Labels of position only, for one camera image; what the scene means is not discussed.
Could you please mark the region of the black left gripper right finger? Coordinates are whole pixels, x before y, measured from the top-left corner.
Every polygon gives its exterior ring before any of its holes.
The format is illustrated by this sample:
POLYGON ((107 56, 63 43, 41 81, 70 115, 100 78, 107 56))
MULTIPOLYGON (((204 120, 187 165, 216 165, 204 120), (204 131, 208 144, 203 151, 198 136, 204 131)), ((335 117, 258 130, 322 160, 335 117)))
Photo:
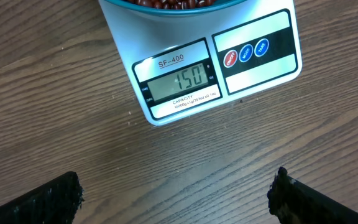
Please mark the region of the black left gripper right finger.
POLYGON ((358 213, 278 169, 267 192, 268 209, 282 224, 358 224, 358 213))

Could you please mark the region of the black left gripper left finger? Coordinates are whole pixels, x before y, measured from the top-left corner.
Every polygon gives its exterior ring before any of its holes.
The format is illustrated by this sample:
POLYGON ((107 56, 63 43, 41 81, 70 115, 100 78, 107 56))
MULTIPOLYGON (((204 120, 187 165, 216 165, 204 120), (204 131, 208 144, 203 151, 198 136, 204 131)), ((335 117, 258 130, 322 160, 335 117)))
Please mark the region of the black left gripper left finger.
POLYGON ((81 208, 83 188, 69 171, 0 206, 0 224, 72 224, 81 208))

